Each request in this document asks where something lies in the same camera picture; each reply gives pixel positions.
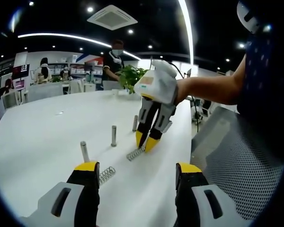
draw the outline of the ceiling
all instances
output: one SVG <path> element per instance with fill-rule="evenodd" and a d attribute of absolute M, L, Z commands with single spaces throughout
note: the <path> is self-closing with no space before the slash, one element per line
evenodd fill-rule
<path fill-rule="evenodd" d="M 217 67 L 221 71 L 235 70 L 244 55 L 244 49 L 238 48 L 239 43 L 245 43 L 248 37 L 237 17 L 237 0 L 186 0 L 186 3 L 193 30 L 195 64 L 209 70 L 217 70 Z M 87 22 L 92 14 L 111 4 L 138 23 L 111 31 Z M 92 7 L 93 12 L 88 12 L 87 7 Z M 13 33 L 9 22 L 17 10 L 22 14 Z M 128 34 L 129 29 L 134 31 L 132 35 Z M 189 62 L 185 57 L 189 56 L 186 27 L 178 0 L 34 0 L 33 6 L 23 0 L 0 1 L 0 61 L 14 57 L 25 47 L 29 52 L 80 52 L 82 47 L 81 52 L 94 55 L 107 50 L 97 44 L 65 37 L 18 38 L 18 35 L 29 33 L 77 35 L 107 44 L 121 39 L 124 48 L 140 58 L 150 58 L 147 52 L 159 52 L 154 58 L 163 55 L 168 61 Z M 160 52 L 180 55 L 167 56 Z"/>

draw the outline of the led strip light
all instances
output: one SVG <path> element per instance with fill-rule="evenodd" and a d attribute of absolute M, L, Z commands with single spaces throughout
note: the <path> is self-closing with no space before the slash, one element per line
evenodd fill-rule
<path fill-rule="evenodd" d="M 111 48 L 111 45 L 105 44 L 103 42 L 99 42 L 97 40 L 88 39 L 88 38 L 84 38 L 84 37 L 76 36 L 76 35 L 66 35 L 66 34 L 57 34 L 57 33 L 32 33 L 32 34 L 26 34 L 26 35 L 19 35 L 18 38 L 24 38 L 24 37 L 30 37 L 30 36 L 40 36 L 40 35 L 61 36 L 61 37 L 67 37 L 67 38 L 73 38 L 73 39 L 80 39 L 80 40 L 88 41 L 88 42 L 91 42 L 91 43 L 95 43 L 95 44 L 99 44 L 101 46 Z M 141 60 L 141 58 L 139 58 L 139 57 L 133 55 L 132 53 L 127 52 L 127 51 L 124 51 L 124 54 L 126 54 L 126 55 L 128 55 L 132 58 L 135 58 L 139 61 Z"/>
<path fill-rule="evenodd" d="M 191 66 L 194 65 L 194 43 L 193 43 L 193 32 L 191 30 L 191 24 L 190 24 L 190 18 L 189 18 L 189 13 L 187 9 L 187 5 L 185 0 L 178 0 L 183 17 L 184 17 L 184 22 L 186 26 L 186 31 L 187 31 L 187 36 L 188 36 L 188 45 L 189 45 L 189 55 L 190 55 L 190 64 Z"/>

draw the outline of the potted plant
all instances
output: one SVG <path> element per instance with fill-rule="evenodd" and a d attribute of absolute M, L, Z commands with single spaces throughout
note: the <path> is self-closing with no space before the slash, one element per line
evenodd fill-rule
<path fill-rule="evenodd" d="M 134 85 L 140 80 L 140 78 L 147 72 L 141 68 L 135 68 L 132 65 L 127 65 L 116 74 L 120 76 L 120 84 L 122 87 L 128 90 L 129 94 L 134 93 Z"/>

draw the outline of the sticker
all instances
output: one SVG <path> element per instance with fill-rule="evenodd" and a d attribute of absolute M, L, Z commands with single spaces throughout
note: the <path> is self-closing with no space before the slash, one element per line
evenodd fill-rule
<path fill-rule="evenodd" d="M 151 85 L 153 82 L 153 77 L 142 77 L 140 80 L 140 84 Z"/>

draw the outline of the air conditioning vent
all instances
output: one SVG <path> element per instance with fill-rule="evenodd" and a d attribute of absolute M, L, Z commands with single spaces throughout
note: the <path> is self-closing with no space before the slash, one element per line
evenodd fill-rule
<path fill-rule="evenodd" d="M 109 30 L 116 30 L 121 27 L 138 23 L 133 17 L 116 6 L 109 5 L 92 15 L 88 22 L 105 27 Z"/>

